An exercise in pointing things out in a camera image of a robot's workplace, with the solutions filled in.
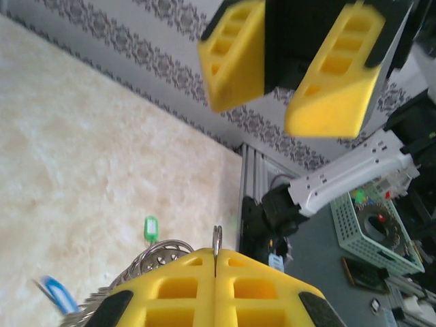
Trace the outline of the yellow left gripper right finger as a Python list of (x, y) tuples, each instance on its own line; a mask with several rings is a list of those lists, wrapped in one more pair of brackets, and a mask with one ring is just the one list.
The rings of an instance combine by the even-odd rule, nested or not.
[(216, 326), (344, 326), (316, 287), (222, 249), (215, 277)]

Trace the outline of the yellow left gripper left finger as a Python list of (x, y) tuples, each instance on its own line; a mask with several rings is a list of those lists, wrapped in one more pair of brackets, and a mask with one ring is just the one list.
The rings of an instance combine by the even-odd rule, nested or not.
[(214, 258), (200, 249), (116, 286), (86, 326), (213, 326)]

